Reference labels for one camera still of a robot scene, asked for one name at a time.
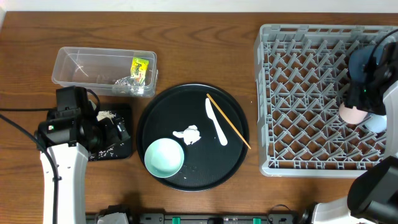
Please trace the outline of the yellow snack wrapper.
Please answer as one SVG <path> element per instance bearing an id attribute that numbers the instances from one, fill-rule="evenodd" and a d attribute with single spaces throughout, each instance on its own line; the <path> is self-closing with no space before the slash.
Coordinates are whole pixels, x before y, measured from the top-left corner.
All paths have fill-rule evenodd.
<path id="1" fill-rule="evenodd" d="M 148 66 L 148 60 L 138 57 L 133 58 L 131 65 L 131 77 L 138 85 L 144 84 Z"/>

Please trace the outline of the pink cup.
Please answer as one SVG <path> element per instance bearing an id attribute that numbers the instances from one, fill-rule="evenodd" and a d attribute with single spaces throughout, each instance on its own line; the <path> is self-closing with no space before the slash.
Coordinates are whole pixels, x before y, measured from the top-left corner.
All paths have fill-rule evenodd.
<path id="1" fill-rule="evenodd" d="M 359 110 L 356 106 L 349 108 L 344 103 L 342 103 L 339 107 L 340 118 L 348 124 L 359 124 L 365 119 L 367 115 L 368 112 Z"/>

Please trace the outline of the dark blue bowl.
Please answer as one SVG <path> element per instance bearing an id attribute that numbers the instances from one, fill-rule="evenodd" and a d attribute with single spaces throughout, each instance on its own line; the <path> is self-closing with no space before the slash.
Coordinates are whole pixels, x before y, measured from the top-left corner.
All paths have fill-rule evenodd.
<path id="1" fill-rule="evenodd" d="M 364 72 L 365 65 L 368 63 L 368 60 L 371 56 L 371 52 L 374 49 L 374 45 L 368 45 L 363 48 L 360 48 L 356 51 L 354 51 L 351 54 L 351 57 L 349 58 L 349 65 L 348 65 L 348 70 L 349 70 L 349 75 L 351 77 L 350 80 L 350 86 L 355 86 L 355 85 L 361 85 L 366 81 L 366 74 Z M 382 54 L 384 51 L 384 46 L 382 45 L 381 47 L 378 47 L 373 55 L 373 57 L 376 58 L 376 66 L 380 64 Z M 377 80 L 382 80 L 380 81 L 381 83 L 385 82 L 388 77 L 386 74 L 379 74 Z"/>

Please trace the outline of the wooden chopstick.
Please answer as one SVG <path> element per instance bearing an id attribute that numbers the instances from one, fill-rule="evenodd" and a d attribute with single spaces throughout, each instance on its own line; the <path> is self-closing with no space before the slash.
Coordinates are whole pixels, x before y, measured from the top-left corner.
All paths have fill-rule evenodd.
<path id="1" fill-rule="evenodd" d="M 221 113 L 221 115 L 224 117 L 224 119 L 229 123 L 229 125 L 234 129 L 234 131 L 236 132 L 236 134 L 241 138 L 241 140 L 243 141 L 243 143 L 245 143 L 245 145 L 247 145 L 248 149 L 251 149 L 251 146 L 249 145 L 249 143 L 245 140 L 245 138 L 242 136 L 242 134 L 237 130 L 237 128 L 235 127 L 235 125 L 230 121 L 230 119 L 225 115 L 225 113 L 223 112 L 223 110 L 218 106 L 218 104 L 216 103 L 216 101 L 211 97 L 211 95 L 209 93 L 206 94 L 207 97 L 209 98 L 209 100 L 215 105 L 215 107 L 218 109 L 218 111 Z"/>

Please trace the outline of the pile of white rice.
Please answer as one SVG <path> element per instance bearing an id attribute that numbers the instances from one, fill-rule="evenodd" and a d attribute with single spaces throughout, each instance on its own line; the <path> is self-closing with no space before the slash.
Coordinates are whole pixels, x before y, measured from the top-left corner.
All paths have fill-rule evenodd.
<path id="1" fill-rule="evenodd" d="M 103 119 L 103 118 L 114 118 L 116 116 L 120 116 L 116 113 L 114 113 L 113 111 L 100 111 L 97 119 L 98 122 L 99 120 Z M 102 160 L 102 159 L 108 159 L 109 157 L 118 157 L 118 153 L 120 153 L 123 149 L 122 148 L 109 148 L 109 149 L 102 149 L 102 145 L 103 145 L 103 134 L 101 136 L 101 145 L 99 147 L 99 149 L 96 152 L 93 152 L 90 156 L 90 160 L 91 161 L 98 161 L 98 160 Z"/>

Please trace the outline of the light blue cup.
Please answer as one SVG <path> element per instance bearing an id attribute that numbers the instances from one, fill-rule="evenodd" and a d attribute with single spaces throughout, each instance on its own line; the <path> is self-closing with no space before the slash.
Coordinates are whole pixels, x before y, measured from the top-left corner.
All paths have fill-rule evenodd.
<path id="1" fill-rule="evenodd" d="M 387 116 L 378 114 L 369 114 L 368 120 L 364 126 L 373 133 L 381 133 L 387 128 Z"/>

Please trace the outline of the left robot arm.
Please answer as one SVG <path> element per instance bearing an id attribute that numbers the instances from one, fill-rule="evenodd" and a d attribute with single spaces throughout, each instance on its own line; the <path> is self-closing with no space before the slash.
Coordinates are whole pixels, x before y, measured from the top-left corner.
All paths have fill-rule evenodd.
<path id="1" fill-rule="evenodd" d="M 131 107 L 100 105 L 92 90 L 70 86 L 56 91 L 57 105 L 35 132 L 44 173 L 44 223 L 132 223 L 128 207 L 110 205 L 86 214 L 85 174 L 89 162 L 132 154 Z"/>

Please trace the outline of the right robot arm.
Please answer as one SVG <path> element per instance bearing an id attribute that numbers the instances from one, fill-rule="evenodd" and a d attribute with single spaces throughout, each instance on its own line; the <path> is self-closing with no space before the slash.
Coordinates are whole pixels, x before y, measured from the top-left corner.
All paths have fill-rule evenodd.
<path id="1" fill-rule="evenodd" d="M 345 107 L 386 117 L 384 154 L 354 180 L 347 196 L 314 203 L 299 223 L 397 223 L 397 42 L 355 51 L 349 71 Z"/>

